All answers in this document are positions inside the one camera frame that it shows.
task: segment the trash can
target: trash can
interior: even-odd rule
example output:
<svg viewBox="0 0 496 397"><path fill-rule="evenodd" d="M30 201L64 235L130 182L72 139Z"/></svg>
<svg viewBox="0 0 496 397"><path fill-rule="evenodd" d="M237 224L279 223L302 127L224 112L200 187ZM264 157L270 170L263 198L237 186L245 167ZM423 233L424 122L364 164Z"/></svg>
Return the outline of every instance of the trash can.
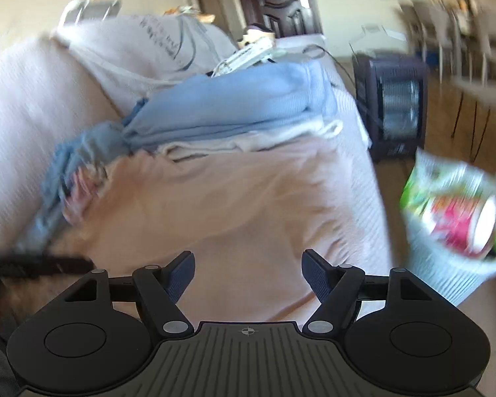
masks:
<svg viewBox="0 0 496 397"><path fill-rule="evenodd" d="M410 213L403 215L410 246L406 268L454 306L496 276L496 258L478 260L451 252L427 237Z"/></svg>
<svg viewBox="0 0 496 397"><path fill-rule="evenodd" d="M435 157L418 150L415 168L401 197L401 213L409 243L405 267L457 306L483 282L496 276L496 213L487 245L488 250L492 247L492 255L486 250L481 251L483 258L471 258L467 252L460 253L453 249L453 245L447 245L444 226L438 225L435 230L439 228L440 231L435 233L430 230L430 221L426 217L431 205L437 204L434 198L440 196L454 200L496 199L496 181L465 162ZM441 217L442 221L435 222L444 224L445 215Z"/></svg>

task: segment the chair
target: chair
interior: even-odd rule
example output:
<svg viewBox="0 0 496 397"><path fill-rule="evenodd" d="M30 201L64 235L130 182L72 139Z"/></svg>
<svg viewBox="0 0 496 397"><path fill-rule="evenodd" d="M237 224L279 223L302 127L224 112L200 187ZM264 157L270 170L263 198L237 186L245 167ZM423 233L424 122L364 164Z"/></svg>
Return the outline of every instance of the chair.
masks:
<svg viewBox="0 0 496 397"><path fill-rule="evenodd" d="M402 18L408 25L409 35L410 35L410 46L411 54L414 53L415 45L422 46L423 43L423 31L421 30L421 22L417 17L415 8L411 4L401 4L400 9L402 10Z"/></svg>
<svg viewBox="0 0 496 397"><path fill-rule="evenodd" d="M489 62L496 63L496 9L484 7L474 16L474 25L482 55L481 83L488 78Z"/></svg>
<svg viewBox="0 0 496 397"><path fill-rule="evenodd" d="M416 1L414 9L423 32L423 61L426 61L429 46L439 49L439 82L443 83L444 50L453 49L449 35L450 15L444 8L428 1Z"/></svg>
<svg viewBox="0 0 496 397"><path fill-rule="evenodd" d="M481 145L483 143L483 137L485 136L485 131L489 122L491 107L496 108L496 81L488 81L488 64L489 62L496 63L496 9L482 7L480 11L474 16L474 26L477 36L477 48L480 50L483 60L481 69L481 83L473 83L472 79L466 81L460 76L457 76L453 79L453 84L458 87L462 93L458 115L456 116L454 129L451 135L451 138L454 138L455 130L459 121L459 115L461 113L461 108L463 105L463 96L464 94L469 94L474 97L476 101L474 110L474 125L472 128L472 141L470 147L472 162L476 160L477 154L479 153ZM479 146L477 146L475 155L472 156L478 104L488 106L488 111Z"/></svg>

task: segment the wooden floor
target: wooden floor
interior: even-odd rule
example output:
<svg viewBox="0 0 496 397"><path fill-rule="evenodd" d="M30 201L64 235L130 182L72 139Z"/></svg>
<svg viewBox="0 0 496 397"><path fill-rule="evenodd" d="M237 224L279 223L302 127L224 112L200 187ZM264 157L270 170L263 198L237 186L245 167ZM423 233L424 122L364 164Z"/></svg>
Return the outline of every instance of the wooden floor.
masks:
<svg viewBox="0 0 496 397"><path fill-rule="evenodd" d="M459 100L459 91L447 83L439 87L435 78L430 79L425 150L436 155L468 161L475 103L469 99L464 100L458 129L455 138L451 139ZM479 108L476 119L476 142L481 137L486 116L487 109ZM496 169L496 109L491 110L487 133L475 165L492 173ZM412 167L411 160L404 163L381 162L376 165L395 261L400 261L400 264L403 264L407 245L398 200ZM496 278L482 285L461 304L460 309L483 328L490 340L490 363L478 389L487 397L496 397Z"/></svg>

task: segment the power cord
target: power cord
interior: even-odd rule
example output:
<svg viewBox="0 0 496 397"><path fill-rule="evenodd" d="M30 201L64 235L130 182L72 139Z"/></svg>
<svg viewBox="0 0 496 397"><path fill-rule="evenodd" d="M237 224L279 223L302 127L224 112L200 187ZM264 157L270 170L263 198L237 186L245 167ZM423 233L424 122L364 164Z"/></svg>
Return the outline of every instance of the power cord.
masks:
<svg viewBox="0 0 496 397"><path fill-rule="evenodd" d="M334 61L334 63L340 67L344 73L347 75L347 77L349 78L349 80L351 81L352 85L353 85L353 88L356 88L356 85L354 83L354 79L351 77L351 75L349 74L349 72L347 71L347 69L342 65L342 63L340 61L338 61L336 58L334 58L332 56L332 54L327 50L325 49L323 46L320 46L320 45L317 45L317 44L310 44L308 46L306 46L304 49L303 49L303 52L302 53L307 53L308 51L312 50L312 49L321 49L323 51L323 54L321 55L316 55L315 57L311 57L313 60L317 60L317 59L320 59L320 58L323 58L323 56L325 54L329 55L329 57L332 58L332 60Z"/></svg>
<svg viewBox="0 0 496 397"><path fill-rule="evenodd" d="M406 180L408 180L410 178L411 172L413 171L413 168L412 169L409 169L408 168L408 164L406 163L406 158L405 157L401 158L399 160L399 162L400 162L400 165L402 167L402 173L406 177Z"/></svg>

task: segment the white cloth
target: white cloth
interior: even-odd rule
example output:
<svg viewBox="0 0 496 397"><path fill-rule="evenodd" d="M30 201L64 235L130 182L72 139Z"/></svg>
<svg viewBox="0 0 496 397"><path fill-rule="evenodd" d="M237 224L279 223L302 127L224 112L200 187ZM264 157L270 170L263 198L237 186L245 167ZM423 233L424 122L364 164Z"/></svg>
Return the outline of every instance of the white cloth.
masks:
<svg viewBox="0 0 496 397"><path fill-rule="evenodd" d="M356 113L356 119L358 123L358 129L360 130L360 136L362 138L362 141L364 142L364 145L366 148L370 148L373 142L371 141L371 138L369 137L368 131L365 129L364 122L358 112Z"/></svg>
<svg viewBox="0 0 496 397"><path fill-rule="evenodd" d="M251 131L226 139L171 142L160 145L157 154L173 161L196 155L224 154L231 152L255 152L270 149L302 135L331 139L342 131L339 119L325 123L321 116L286 127Z"/></svg>
<svg viewBox="0 0 496 397"><path fill-rule="evenodd" d="M118 116L88 72L59 43L31 39L0 54L0 249L41 204L56 144Z"/></svg>
<svg viewBox="0 0 496 397"><path fill-rule="evenodd" d="M117 16L65 25L53 34L123 116L141 98L212 71L237 50L216 26L184 15Z"/></svg>

